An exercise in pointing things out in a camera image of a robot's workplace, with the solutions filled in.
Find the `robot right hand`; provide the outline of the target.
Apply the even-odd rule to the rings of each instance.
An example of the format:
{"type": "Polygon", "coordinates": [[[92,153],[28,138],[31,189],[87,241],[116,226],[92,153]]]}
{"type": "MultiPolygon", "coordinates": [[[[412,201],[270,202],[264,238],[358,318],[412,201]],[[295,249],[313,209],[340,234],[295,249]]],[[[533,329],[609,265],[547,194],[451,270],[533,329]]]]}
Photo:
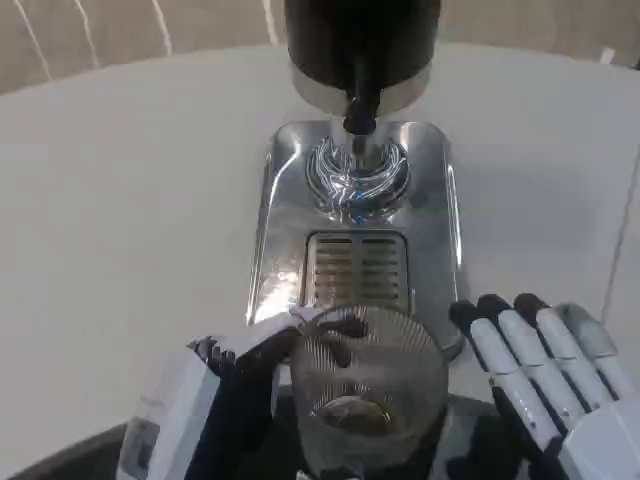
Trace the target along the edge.
{"type": "Polygon", "coordinates": [[[460,479],[636,479],[639,388],[604,325],[533,293],[457,301],[449,318],[488,377],[506,439],[454,459],[460,479]]]}

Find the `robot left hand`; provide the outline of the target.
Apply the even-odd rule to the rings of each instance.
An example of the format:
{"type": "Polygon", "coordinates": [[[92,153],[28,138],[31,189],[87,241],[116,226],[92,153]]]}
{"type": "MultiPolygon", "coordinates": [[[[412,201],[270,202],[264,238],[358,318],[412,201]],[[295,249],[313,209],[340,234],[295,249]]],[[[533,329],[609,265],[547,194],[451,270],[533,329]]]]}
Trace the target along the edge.
{"type": "Polygon", "coordinates": [[[292,307],[176,350],[127,424],[117,478],[236,478],[268,436],[282,365],[304,335],[325,333],[365,337],[361,310],[292,307]]]}

